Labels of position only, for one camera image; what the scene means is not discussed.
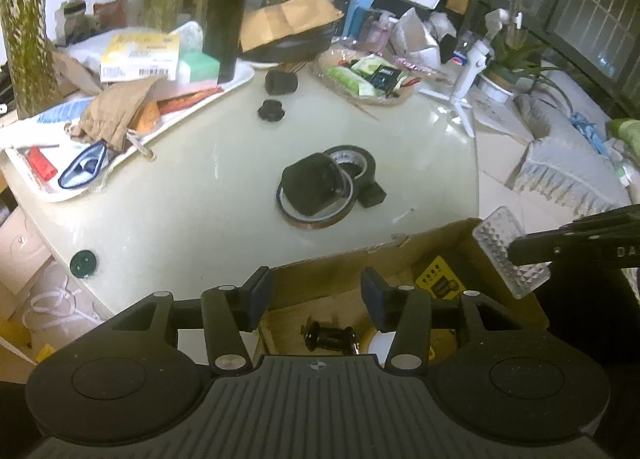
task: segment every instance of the barcode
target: barcode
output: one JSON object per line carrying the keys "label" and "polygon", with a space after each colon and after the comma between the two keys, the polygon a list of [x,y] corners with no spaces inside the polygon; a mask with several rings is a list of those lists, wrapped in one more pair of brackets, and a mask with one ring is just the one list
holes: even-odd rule
{"label": "barcode", "polygon": [[122,69],[120,69],[119,67],[103,67],[102,68],[103,78],[117,78],[119,76],[124,76]]}
{"label": "barcode", "polygon": [[140,76],[152,76],[152,75],[156,75],[156,74],[165,74],[167,76],[169,76],[169,70],[168,69],[164,69],[162,67],[157,67],[157,68],[140,68]]}

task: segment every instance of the black thermos bottle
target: black thermos bottle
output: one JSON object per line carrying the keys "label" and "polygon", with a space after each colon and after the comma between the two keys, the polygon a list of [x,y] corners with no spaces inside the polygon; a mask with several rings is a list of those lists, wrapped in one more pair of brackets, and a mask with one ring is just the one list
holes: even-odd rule
{"label": "black thermos bottle", "polygon": [[209,0],[202,51],[220,62],[218,81],[234,79],[246,0]]}

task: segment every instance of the open cardboard box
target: open cardboard box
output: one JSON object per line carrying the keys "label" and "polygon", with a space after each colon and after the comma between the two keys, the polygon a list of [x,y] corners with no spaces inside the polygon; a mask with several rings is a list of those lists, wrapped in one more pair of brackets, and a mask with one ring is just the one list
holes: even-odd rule
{"label": "open cardboard box", "polygon": [[[471,232],[479,222],[467,219],[375,248],[277,268],[270,309],[260,322],[257,354],[337,354],[306,349],[303,332],[311,320],[328,327],[351,326],[358,341],[366,339],[374,329],[360,298],[360,272],[364,267],[374,267],[390,285],[414,284],[440,251],[451,248],[460,251],[481,278],[479,283],[466,283],[467,289],[488,295],[523,321],[546,329],[548,319],[535,296],[513,298],[476,244]],[[433,330],[431,339],[439,359],[456,349],[455,336],[449,330]]]}

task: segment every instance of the yellow and white box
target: yellow and white box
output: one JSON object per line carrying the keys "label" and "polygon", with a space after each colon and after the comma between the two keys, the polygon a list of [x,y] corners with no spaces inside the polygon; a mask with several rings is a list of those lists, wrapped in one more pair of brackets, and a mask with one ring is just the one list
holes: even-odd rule
{"label": "yellow and white box", "polygon": [[100,62],[100,81],[126,82],[155,75],[175,80],[179,55],[178,35],[119,33]]}

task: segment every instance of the white plant pot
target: white plant pot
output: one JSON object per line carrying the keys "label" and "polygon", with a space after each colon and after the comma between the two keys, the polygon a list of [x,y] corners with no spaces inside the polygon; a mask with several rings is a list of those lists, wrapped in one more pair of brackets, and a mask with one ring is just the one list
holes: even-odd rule
{"label": "white plant pot", "polygon": [[494,81],[489,80],[483,74],[480,75],[480,79],[478,80],[478,87],[488,97],[502,104],[513,96],[513,93],[511,91],[503,89]]}

